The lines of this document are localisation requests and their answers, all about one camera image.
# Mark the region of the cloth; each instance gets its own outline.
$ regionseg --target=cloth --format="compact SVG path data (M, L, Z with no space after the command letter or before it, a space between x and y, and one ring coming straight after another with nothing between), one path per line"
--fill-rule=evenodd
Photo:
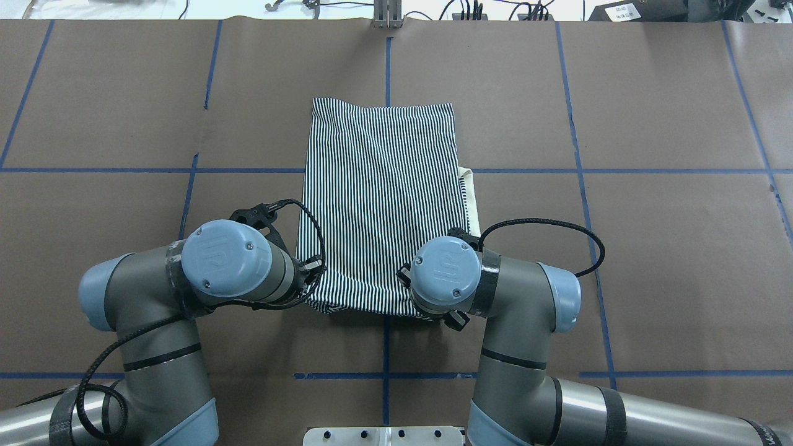
M450 228L479 233L451 104L364 108L316 98L313 105L303 203L325 236L328 270L308 304L323 313L420 317L396 271ZM317 252L304 215L298 258Z

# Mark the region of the ur logo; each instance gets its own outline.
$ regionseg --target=ur logo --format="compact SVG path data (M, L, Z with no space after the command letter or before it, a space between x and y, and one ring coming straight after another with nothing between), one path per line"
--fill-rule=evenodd
M201 261L201 272L217 271L223 269L229 261L230 244L225 236L206 238L201 240L198 256Z
M451 283L460 283L460 260L462 254L459 252L441 251L441 261L432 272L433 277Z

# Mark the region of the blue joint cap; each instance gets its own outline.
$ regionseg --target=blue joint cap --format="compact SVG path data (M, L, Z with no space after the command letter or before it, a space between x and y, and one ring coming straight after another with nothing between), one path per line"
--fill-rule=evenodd
M473 446L531 446L488 417L473 400L468 416L468 440Z
M477 290L481 268L477 253L465 241L436 237L411 262L411 288L433 305L454 306Z
M252 227L231 220L204 223L182 247L182 270L204 294L238 298L264 282L273 265L266 238Z
M123 259L132 254L134 252L94 265L86 271L86 274L82 275L80 286L77 289L80 309L88 316L88 323L97 330L113 331L105 314L105 293L107 293L107 286L113 276L113 271Z
M212 398L151 446L211 446L219 435L215 398Z
M570 331L578 322L578 313L581 311L581 284L572 272L561 268L549 267L538 262L546 273L551 293L554 295L556 307L555 333Z

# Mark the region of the gray robot arm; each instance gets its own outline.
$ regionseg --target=gray robot arm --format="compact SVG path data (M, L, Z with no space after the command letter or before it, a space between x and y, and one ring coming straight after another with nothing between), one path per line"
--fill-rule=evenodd
M172 321L120 346L125 379L112 386L128 415L111 444L214 444L215 400L194 319L229 302L286 308L315 273L256 229L230 220L210 221L186 240L92 267L79 297L93 327L122 340ZM79 420L77 393L72 387L0 413L0 444L108 444ZM86 392L84 407L86 421L101 434L121 423L120 405L102 393Z
M474 446L793 446L790 421L763 425L547 376L551 333L577 320L577 277L483 251L439 237L409 272L425 313L487 318L467 431Z

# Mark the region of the white label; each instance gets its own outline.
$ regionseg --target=white label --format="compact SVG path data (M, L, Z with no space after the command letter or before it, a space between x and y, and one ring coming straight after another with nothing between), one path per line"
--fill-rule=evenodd
M629 21L635 18L642 18L642 15L633 3L606 8L606 14L608 14L608 18L610 18L611 21Z

